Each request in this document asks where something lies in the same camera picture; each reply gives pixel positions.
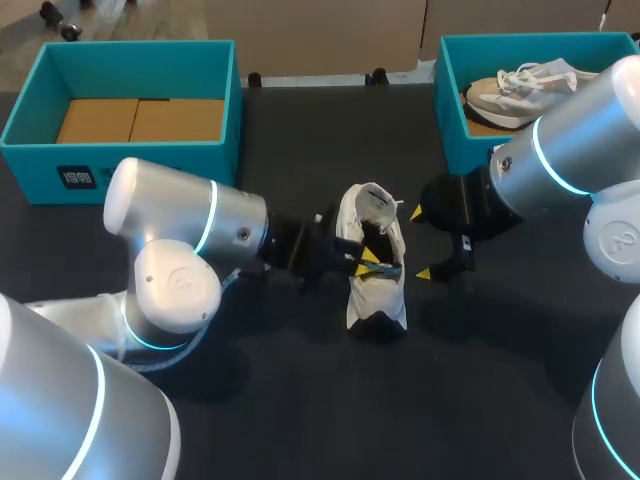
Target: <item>gray sneaker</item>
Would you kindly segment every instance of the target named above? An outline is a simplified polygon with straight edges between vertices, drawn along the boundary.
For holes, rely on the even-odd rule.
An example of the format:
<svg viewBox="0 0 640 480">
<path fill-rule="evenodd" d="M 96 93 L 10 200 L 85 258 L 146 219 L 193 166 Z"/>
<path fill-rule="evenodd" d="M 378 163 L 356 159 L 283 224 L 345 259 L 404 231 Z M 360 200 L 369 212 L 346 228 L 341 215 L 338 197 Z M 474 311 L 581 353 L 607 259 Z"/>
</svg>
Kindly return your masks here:
<svg viewBox="0 0 640 480">
<path fill-rule="evenodd" d="M 467 116 L 483 125 L 519 130 L 561 104 L 598 74 L 576 70 L 562 58 L 525 63 L 515 72 L 473 82 L 464 92 Z"/>
</svg>

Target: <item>black mat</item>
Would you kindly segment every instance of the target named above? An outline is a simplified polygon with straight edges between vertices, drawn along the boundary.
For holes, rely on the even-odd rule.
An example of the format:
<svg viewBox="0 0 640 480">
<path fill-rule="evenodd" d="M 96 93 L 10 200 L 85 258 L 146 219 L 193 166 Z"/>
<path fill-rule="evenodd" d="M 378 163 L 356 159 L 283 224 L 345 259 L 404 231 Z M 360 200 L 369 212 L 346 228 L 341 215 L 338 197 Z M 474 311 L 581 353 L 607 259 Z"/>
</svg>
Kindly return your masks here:
<svg viewBox="0 0 640 480">
<path fill-rule="evenodd" d="M 582 245 L 588 203 L 528 222 L 478 251 L 451 287 L 414 278 L 449 252 L 411 225 L 444 168 L 431 88 L 245 93 L 240 186 L 313 215 L 355 182 L 406 201 L 409 334 L 344 334 L 348 286 L 300 296 L 276 275 L 228 292 L 201 348 L 150 377 L 180 417 L 180 479 L 575 479 L 571 425 L 636 295 Z M 0 96 L 0 115 L 15 96 Z M 125 249 L 96 207 L 29 207 L 0 162 L 0 291 L 20 301 L 124 288 Z"/>
</svg>

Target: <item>wall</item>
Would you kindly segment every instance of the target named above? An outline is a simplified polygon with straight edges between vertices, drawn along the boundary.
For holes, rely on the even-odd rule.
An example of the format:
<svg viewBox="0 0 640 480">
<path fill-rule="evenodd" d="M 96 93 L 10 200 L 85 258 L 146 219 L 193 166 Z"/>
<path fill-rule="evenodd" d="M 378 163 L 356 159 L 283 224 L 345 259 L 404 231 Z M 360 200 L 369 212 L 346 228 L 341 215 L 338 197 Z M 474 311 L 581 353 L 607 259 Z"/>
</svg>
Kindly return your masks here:
<svg viewBox="0 0 640 480">
<path fill-rule="evenodd" d="M 640 5 L 640 0 L 616 2 Z M 440 36 L 447 34 L 597 30 L 606 4 L 606 0 L 429 0 L 420 58 L 436 58 Z"/>
<path fill-rule="evenodd" d="M 266 76 L 416 67 L 425 0 L 203 0 L 210 38 L 237 42 L 240 70 Z"/>
</svg>

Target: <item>floor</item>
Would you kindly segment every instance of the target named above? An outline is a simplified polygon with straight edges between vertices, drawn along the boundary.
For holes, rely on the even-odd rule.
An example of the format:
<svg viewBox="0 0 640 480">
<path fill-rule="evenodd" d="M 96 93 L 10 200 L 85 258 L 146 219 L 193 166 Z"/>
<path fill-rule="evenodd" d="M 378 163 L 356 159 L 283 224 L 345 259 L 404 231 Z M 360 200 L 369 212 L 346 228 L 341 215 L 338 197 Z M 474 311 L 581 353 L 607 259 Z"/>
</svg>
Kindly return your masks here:
<svg viewBox="0 0 640 480">
<path fill-rule="evenodd" d="M 81 41 L 203 40 L 209 38 L 204 0 L 94 0 L 80 8 L 78 0 L 54 2 L 65 21 L 82 27 Z M 45 42 L 63 41 L 47 27 L 38 11 L 41 0 L 0 0 L 0 92 L 16 92 Z M 390 83 L 433 82 L 434 61 L 419 62 L 412 72 L 389 74 Z M 278 77 L 263 86 L 344 86 L 364 84 L 363 75 Z"/>
</svg>

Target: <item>label on box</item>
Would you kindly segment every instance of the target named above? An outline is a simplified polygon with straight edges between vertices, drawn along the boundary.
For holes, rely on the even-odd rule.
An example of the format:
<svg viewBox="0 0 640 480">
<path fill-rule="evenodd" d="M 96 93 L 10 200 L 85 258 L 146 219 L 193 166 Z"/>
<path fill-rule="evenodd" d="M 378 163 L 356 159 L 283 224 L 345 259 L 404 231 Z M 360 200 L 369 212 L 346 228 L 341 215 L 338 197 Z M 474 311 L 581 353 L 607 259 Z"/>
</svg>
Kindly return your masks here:
<svg viewBox="0 0 640 480">
<path fill-rule="evenodd" d="M 97 188 L 91 169 L 85 165 L 57 167 L 58 175 L 69 190 L 89 190 Z"/>
</svg>

